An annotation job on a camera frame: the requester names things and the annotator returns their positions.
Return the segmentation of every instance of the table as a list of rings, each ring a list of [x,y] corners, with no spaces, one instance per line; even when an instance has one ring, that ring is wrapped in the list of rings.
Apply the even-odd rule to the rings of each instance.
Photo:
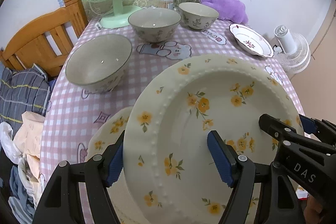
[[[40,171],[45,183],[61,160],[67,160],[71,164],[84,162],[89,141],[101,125],[122,108],[134,105],[155,76],[179,61],[176,58],[217,53],[248,60],[263,69],[271,67],[282,78],[283,88],[293,100],[298,112],[304,114],[298,96],[278,61],[275,58],[265,59],[243,51],[230,33],[230,21],[216,20],[209,29],[225,37],[225,45],[221,45],[223,41],[217,43],[199,31],[179,25],[171,39],[174,42],[168,42],[158,49],[144,46],[144,42],[136,36],[131,26],[98,30],[95,27],[98,20],[99,18],[91,20],[70,55],[94,37],[111,33],[121,34],[129,38],[133,46],[129,68],[123,81],[112,92],[87,94],[82,88],[67,81],[63,66],[51,95],[43,127]],[[88,203],[83,202],[82,205],[85,208],[83,212],[86,223],[93,223]]]

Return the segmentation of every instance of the gray plaid fabric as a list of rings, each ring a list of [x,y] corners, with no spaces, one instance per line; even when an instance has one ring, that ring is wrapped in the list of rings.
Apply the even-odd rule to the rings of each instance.
[[[22,113],[31,111],[45,116],[50,97],[48,76],[37,65],[22,71],[5,68],[0,87],[0,120],[8,122],[13,135],[22,125]]]

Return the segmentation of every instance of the blue gripper pad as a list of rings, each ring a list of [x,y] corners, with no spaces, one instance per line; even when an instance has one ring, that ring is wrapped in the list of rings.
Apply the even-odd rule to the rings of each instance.
[[[121,144],[109,165],[109,175],[106,179],[109,187],[118,180],[123,166],[123,144]]]
[[[220,178],[229,187],[233,186],[231,165],[212,132],[208,134],[208,148],[215,162]]]

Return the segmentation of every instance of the purple plush toy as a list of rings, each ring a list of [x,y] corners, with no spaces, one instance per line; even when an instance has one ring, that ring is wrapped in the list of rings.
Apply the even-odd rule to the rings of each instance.
[[[247,24],[249,21],[245,5],[239,0],[202,0],[202,4],[217,10],[220,20],[231,20],[237,24]]]

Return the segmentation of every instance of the ceramic bowl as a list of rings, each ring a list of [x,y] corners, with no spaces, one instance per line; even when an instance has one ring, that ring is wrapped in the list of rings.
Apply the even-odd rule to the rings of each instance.
[[[123,146],[126,183],[145,218],[155,224],[217,224],[232,189],[214,164],[208,133],[216,130],[237,154],[269,165],[278,140],[259,127],[265,113],[303,135],[283,87],[242,59],[194,56],[156,76],[132,109]],[[255,184],[246,224],[254,222],[259,194]]]
[[[230,32],[238,42],[238,45],[252,55],[272,58],[274,51],[271,45],[262,35],[249,27],[240,24],[231,24]]]
[[[129,106],[120,110],[98,129],[89,142],[85,161],[88,161],[96,154],[103,154],[110,144],[115,144],[126,128],[132,108]],[[141,167],[144,164],[144,160],[139,157],[137,166]],[[111,187],[107,188],[107,192],[121,223],[150,224],[128,191],[124,169],[121,170],[119,179]]]
[[[89,93],[110,91],[122,79],[131,53],[132,44],[122,35],[96,37],[71,55],[65,69],[66,77]]]
[[[136,34],[150,43],[170,39],[180,21],[179,13],[165,8],[142,9],[128,18]]]
[[[184,23],[195,30],[209,28],[219,17],[215,9],[200,3],[184,2],[179,8]]]

